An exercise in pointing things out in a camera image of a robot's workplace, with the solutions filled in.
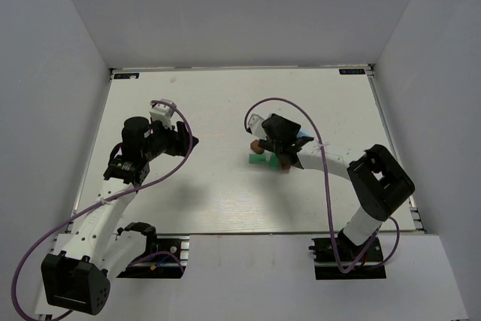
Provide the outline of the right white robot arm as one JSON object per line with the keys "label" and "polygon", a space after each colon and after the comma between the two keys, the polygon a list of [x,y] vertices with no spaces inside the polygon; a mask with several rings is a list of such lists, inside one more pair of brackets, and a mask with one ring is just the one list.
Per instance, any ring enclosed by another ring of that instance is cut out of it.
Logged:
{"label": "right white robot arm", "polygon": [[337,246],[358,254],[371,235],[414,193],[415,186],[398,161],[381,144],[359,159],[351,150],[339,151],[301,133],[301,126],[276,114],[249,120],[259,147],[274,153],[283,165],[322,171],[351,182],[360,207],[339,231]]}

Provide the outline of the blue plastic box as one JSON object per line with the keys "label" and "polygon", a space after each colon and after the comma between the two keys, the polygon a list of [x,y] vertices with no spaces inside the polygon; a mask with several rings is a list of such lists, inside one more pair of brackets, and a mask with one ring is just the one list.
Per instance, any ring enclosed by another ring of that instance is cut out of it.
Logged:
{"label": "blue plastic box", "polygon": [[300,138],[302,140],[307,140],[307,141],[312,141],[313,140],[313,137],[309,134],[307,134],[306,132],[300,130],[297,134],[297,138]]}

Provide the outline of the brown cube block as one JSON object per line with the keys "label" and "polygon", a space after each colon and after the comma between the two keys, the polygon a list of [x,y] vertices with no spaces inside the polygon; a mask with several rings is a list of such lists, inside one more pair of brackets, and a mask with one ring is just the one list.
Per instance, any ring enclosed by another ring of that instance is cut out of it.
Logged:
{"label": "brown cube block", "polygon": [[263,153],[264,152],[264,150],[259,146],[259,142],[257,140],[254,140],[250,144],[250,148],[255,153]]}

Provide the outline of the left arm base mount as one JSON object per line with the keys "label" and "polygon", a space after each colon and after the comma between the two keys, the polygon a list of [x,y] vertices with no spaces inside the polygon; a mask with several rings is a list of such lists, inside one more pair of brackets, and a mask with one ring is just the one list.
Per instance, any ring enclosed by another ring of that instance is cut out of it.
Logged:
{"label": "left arm base mount", "polygon": [[125,236],[140,235],[146,241],[143,252],[118,278],[128,279],[180,279],[183,272],[175,258],[186,269],[189,257],[189,236],[160,235],[149,223],[129,223],[116,231],[116,241]]}

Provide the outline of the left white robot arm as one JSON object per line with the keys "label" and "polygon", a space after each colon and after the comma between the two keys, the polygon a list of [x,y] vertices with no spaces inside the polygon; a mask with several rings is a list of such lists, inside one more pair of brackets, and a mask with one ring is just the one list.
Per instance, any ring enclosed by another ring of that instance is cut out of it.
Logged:
{"label": "left white robot arm", "polygon": [[148,223],[117,224],[150,173],[158,156],[186,158],[198,144],[184,122],[131,117],[122,140],[111,151],[97,206],[85,213],[78,230],[58,253],[41,263],[47,303],[67,310],[98,314],[112,281],[136,259],[157,252],[156,229]]}

